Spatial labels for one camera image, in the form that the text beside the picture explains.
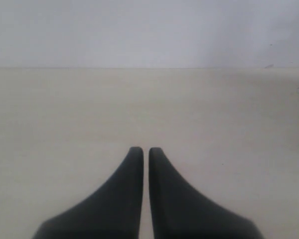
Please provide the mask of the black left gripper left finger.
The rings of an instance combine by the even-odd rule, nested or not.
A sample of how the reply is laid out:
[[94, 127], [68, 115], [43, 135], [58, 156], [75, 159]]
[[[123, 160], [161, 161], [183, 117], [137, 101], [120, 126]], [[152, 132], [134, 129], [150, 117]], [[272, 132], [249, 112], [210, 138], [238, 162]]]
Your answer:
[[137, 239], [143, 201], [143, 150], [131, 147], [92, 195], [46, 220], [35, 239]]

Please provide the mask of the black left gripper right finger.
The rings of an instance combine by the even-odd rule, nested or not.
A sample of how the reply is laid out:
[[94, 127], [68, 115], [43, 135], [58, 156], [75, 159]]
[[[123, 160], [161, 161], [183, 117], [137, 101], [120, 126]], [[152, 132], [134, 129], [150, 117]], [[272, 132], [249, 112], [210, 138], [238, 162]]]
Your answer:
[[149, 197], [156, 239], [261, 239], [247, 218], [192, 187], [159, 147], [149, 150]]

